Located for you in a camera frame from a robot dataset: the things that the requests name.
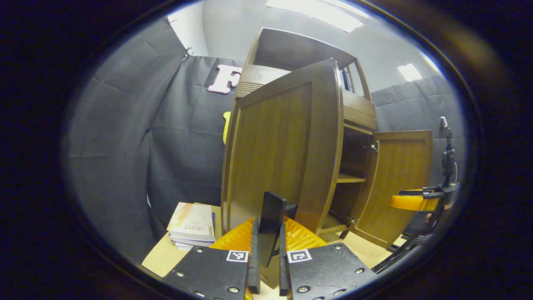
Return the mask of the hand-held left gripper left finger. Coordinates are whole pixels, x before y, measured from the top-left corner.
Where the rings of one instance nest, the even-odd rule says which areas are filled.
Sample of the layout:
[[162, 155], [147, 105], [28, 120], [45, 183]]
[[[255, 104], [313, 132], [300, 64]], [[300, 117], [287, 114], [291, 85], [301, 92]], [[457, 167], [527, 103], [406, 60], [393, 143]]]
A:
[[211, 247], [194, 246], [162, 281], [195, 300], [251, 300], [260, 291], [258, 229], [251, 218]]

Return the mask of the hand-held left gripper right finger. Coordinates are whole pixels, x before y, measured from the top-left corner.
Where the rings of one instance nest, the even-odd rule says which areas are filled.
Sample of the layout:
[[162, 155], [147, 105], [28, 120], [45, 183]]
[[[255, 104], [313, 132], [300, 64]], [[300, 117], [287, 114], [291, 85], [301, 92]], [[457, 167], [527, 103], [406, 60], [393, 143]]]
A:
[[328, 244], [288, 217], [279, 248], [279, 291], [288, 300], [339, 300], [376, 277], [347, 245]]

